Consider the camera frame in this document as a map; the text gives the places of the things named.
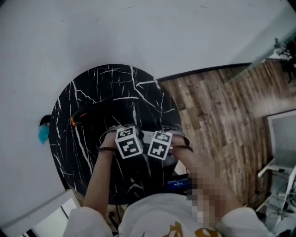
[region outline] black wristband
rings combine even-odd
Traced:
[[[179,148],[188,149],[188,150],[190,150],[191,152],[193,152],[193,149],[192,149],[190,146],[180,145],[180,146],[173,146],[173,148],[174,148],[174,147],[179,147]]]
[[[116,151],[117,151],[116,148],[111,148],[111,147],[100,147],[100,148],[98,149],[99,152],[100,152],[100,151],[104,151],[104,150],[113,151],[113,152],[116,152]]]

